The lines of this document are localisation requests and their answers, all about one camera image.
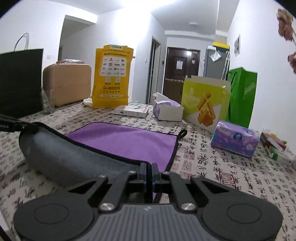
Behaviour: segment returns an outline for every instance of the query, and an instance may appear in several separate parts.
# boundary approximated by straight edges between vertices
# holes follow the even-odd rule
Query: yellow paper bag
[[[106,45],[96,49],[94,108],[117,108],[128,105],[128,82],[133,49],[127,46]]]
[[[214,133],[219,120],[225,120],[229,99],[230,82],[213,78],[192,76],[183,86],[183,118]]]

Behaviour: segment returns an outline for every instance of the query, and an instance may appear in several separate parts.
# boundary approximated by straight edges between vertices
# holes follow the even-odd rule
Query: table
[[[213,181],[241,190],[274,203],[283,214],[284,221],[277,241],[296,241],[296,171],[272,161],[261,145],[252,160],[228,151],[212,148],[212,134],[189,123],[158,121],[152,114],[151,105],[131,103],[149,108],[143,118],[112,114],[111,109],[92,109],[74,103],[55,110],[53,114],[37,113],[23,118],[24,121],[40,121],[66,134],[88,123],[103,121],[139,127],[146,130],[178,134],[186,129],[188,134],[180,140],[171,172],[182,178],[191,175],[205,176]],[[18,145],[18,133],[0,132],[0,210],[13,230],[12,218],[23,203],[62,188],[30,168]],[[163,195],[162,203],[168,203]]]

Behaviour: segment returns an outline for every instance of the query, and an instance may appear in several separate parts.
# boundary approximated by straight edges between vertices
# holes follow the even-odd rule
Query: gray refrigerator
[[[208,78],[221,79],[227,54],[220,51],[221,58],[213,62],[210,56],[214,53],[215,53],[215,50],[206,49],[203,76]]]

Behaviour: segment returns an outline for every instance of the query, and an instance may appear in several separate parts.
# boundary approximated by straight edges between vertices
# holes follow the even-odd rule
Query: circular cap
[[[32,241],[66,241],[82,234],[93,221],[83,196],[59,192],[29,201],[14,215],[19,235]]]
[[[114,208],[115,208],[114,204],[112,204],[112,203],[108,203],[108,202],[106,202],[106,203],[102,203],[102,204],[100,205],[100,209],[102,209],[102,210],[104,210],[104,211],[111,211],[111,210],[113,210]]]
[[[184,210],[184,211],[192,211],[193,209],[195,209],[195,205],[193,203],[183,203],[181,205],[181,208]]]
[[[231,241],[270,240],[282,224],[282,215],[275,205],[246,194],[224,193],[211,198],[202,211],[202,219],[211,232]]]

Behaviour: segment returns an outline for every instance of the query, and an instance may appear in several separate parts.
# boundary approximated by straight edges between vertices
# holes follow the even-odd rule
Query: screw
[[[181,205],[181,208],[184,211],[192,211],[193,209],[195,209],[195,205],[193,203],[187,202],[187,203],[183,203]]]
[[[113,210],[114,208],[115,208],[114,204],[112,204],[112,203],[108,203],[108,202],[106,202],[106,203],[102,203],[102,204],[100,205],[100,209],[102,209],[102,210],[104,210],[104,211],[111,211],[111,210]]]

